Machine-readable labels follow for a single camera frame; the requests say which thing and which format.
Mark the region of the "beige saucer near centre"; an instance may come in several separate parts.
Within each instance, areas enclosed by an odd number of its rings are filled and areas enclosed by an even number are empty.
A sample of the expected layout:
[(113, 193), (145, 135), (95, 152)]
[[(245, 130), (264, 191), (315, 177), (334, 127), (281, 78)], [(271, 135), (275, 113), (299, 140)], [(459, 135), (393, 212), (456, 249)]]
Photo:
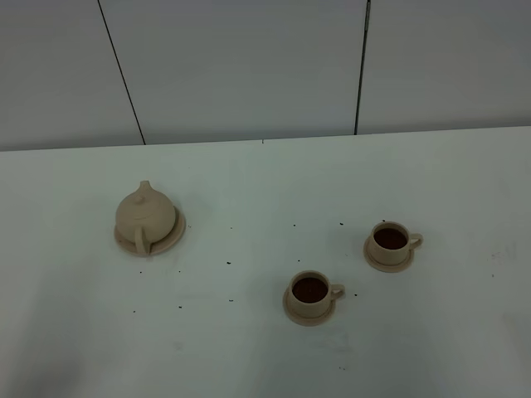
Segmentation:
[(287, 289), (283, 294), (283, 309), (285, 312), (285, 315), (287, 318), (289, 318), (292, 322), (299, 324), (300, 326), (304, 327), (315, 327), (319, 326), (320, 324), (328, 322), (332, 316), (334, 315), (335, 309), (336, 309), (336, 303), (334, 301), (331, 302), (328, 309), (317, 318), (304, 318), (300, 315), (296, 314), (292, 308), (290, 307), (288, 303), (288, 296), (289, 296), (289, 290)]

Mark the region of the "beige teacup near centre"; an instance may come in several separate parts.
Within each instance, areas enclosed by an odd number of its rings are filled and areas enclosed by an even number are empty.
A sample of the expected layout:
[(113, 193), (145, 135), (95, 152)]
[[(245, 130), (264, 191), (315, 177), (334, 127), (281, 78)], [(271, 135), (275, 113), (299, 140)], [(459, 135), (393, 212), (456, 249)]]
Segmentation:
[(304, 318), (317, 318), (328, 309), (332, 301), (336, 303), (345, 295), (342, 284), (332, 284), (324, 274), (314, 270), (296, 274), (287, 289), (290, 291), (290, 307)]

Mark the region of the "beige round teapot saucer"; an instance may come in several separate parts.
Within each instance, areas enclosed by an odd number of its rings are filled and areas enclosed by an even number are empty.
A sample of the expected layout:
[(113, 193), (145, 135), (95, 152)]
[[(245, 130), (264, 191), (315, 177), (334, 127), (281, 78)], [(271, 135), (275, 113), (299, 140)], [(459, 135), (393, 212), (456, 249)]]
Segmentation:
[(150, 245), (149, 252), (147, 254), (139, 253), (136, 249), (135, 243), (126, 240), (119, 233), (118, 229), (114, 228), (114, 240), (116, 244), (124, 252), (129, 253), (130, 255), (135, 255), (139, 257), (149, 257), (153, 255), (158, 255), (158, 254), (163, 253), (166, 250), (171, 249), (182, 238), (184, 231), (186, 230), (186, 226), (187, 226), (184, 214), (177, 207), (174, 207), (174, 212), (176, 216), (176, 221), (175, 221), (175, 224), (172, 230), (163, 239), (152, 243)]

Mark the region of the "beige saucer far right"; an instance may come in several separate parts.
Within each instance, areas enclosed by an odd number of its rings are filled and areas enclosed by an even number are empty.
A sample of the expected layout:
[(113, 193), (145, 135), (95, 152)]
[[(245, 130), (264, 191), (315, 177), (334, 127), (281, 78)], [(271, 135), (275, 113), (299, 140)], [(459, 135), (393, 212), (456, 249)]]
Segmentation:
[(384, 273), (398, 273), (408, 269), (414, 260), (415, 251), (408, 250), (403, 257), (399, 257), (398, 262), (393, 264), (384, 264), (377, 261), (375, 255), (379, 255), (382, 248), (376, 244), (376, 241), (369, 236), (363, 246), (363, 256), (367, 263), (376, 270)]

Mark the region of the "beige teacup far right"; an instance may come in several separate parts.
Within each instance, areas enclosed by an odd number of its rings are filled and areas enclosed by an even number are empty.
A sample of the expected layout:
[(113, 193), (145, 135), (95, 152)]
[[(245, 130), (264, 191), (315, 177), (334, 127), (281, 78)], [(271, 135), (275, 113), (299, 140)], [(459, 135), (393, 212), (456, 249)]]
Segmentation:
[(398, 262), (408, 250), (418, 249), (423, 241), (423, 235), (411, 233), (404, 225), (392, 221), (383, 221), (374, 226), (370, 236), (382, 250), (375, 255), (377, 261), (384, 264)]

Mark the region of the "beige teacup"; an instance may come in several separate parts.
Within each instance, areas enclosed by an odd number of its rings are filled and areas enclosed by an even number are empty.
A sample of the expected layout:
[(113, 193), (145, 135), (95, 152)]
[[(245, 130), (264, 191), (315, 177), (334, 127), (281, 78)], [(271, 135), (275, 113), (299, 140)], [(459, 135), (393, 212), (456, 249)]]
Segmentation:
[(290, 291), (290, 307), (304, 318), (317, 318), (328, 309), (332, 301), (336, 303), (345, 295), (342, 284), (332, 284), (324, 274), (314, 270), (296, 274), (287, 289)]
[(370, 236), (382, 250), (375, 255), (377, 261), (384, 264), (398, 262), (408, 250), (418, 249), (423, 241), (423, 235), (411, 233), (404, 225), (392, 221), (383, 221), (374, 226)]

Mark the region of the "beige ceramic teapot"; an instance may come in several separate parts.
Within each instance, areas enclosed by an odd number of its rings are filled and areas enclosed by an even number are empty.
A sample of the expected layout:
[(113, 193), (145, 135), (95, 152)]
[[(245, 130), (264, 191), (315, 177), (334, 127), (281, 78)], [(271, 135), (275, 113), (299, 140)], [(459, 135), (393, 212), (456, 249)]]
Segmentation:
[(177, 220), (171, 200), (144, 180), (118, 205), (114, 237), (129, 253), (148, 256), (157, 243), (172, 233)]

